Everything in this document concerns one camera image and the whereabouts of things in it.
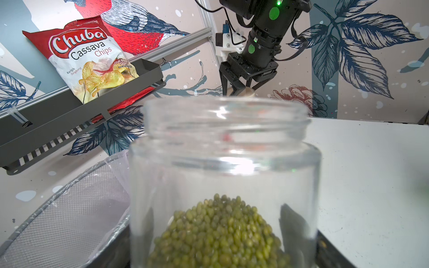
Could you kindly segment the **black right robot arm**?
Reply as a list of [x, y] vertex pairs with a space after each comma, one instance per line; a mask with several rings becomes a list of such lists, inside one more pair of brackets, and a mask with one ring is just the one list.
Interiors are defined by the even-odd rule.
[[302, 12], [308, 13], [312, 3], [290, 1], [221, 1], [221, 5], [236, 14], [239, 24], [250, 32], [242, 53], [232, 52], [220, 64], [223, 96], [232, 88], [238, 96], [245, 88], [259, 89], [277, 75], [281, 41], [287, 31], [297, 37], [294, 23]]

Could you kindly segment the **beige jar lid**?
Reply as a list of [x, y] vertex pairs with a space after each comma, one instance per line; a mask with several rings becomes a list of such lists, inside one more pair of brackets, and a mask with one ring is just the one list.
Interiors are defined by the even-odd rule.
[[253, 98], [256, 96], [255, 90], [250, 88], [250, 87], [246, 87], [242, 92], [240, 92], [238, 95], [238, 97], [245, 97], [245, 98]]

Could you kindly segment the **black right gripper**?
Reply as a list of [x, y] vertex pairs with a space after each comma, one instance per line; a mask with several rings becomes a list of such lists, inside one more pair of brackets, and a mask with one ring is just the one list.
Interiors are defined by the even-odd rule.
[[265, 68], [259, 68], [248, 63], [241, 54], [230, 53], [219, 69], [222, 96], [237, 97], [246, 87], [258, 90], [277, 75], [277, 68], [278, 63], [275, 61]]

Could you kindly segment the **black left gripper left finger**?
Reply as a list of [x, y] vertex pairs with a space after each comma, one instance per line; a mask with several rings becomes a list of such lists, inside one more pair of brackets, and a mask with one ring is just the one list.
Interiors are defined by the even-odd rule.
[[100, 255], [84, 268], [130, 268], [130, 228], [127, 225]]

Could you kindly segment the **jar with beige lid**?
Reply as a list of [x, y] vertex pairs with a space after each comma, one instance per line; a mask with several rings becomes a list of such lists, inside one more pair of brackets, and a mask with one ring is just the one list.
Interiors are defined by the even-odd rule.
[[175, 211], [215, 194], [257, 207], [290, 268], [315, 267], [321, 152], [305, 142], [305, 105], [165, 98], [147, 101], [141, 111], [145, 134], [129, 150], [133, 268], [149, 268], [155, 239]]

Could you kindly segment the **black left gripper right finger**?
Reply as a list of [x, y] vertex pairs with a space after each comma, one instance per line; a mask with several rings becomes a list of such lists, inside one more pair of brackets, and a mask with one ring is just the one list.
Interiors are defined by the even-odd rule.
[[355, 268], [321, 231], [317, 234], [316, 265], [318, 268]]

